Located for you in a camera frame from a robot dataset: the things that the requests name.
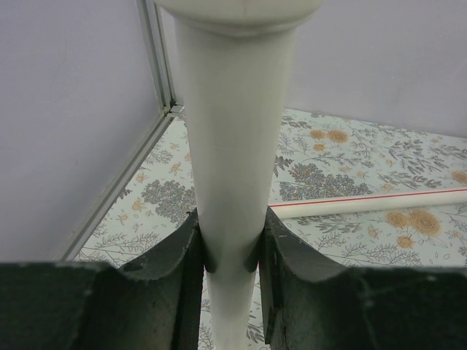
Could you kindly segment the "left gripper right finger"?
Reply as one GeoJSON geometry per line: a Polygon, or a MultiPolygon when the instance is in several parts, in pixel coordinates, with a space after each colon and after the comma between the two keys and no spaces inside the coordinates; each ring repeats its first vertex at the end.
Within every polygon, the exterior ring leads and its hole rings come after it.
{"type": "Polygon", "coordinates": [[[465,268],[348,268],[267,211],[260,238],[272,349],[464,349],[465,268]]]}

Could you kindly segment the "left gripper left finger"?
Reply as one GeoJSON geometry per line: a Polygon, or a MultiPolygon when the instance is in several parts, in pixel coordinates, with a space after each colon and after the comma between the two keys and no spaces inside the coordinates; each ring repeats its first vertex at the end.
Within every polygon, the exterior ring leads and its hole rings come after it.
{"type": "Polygon", "coordinates": [[[204,267],[197,213],[144,254],[1,265],[3,349],[195,349],[204,267]]]}

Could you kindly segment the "white PVC pipe frame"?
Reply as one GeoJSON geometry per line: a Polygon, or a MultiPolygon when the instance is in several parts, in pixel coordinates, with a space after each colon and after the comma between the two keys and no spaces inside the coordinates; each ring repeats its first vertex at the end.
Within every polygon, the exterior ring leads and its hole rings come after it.
{"type": "Polygon", "coordinates": [[[174,17],[216,349],[247,346],[267,211],[285,225],[289,217],[466,205],[463,188],[269,205],[297,28],[321,2],[159,1],[158,6],[174,17]]]}

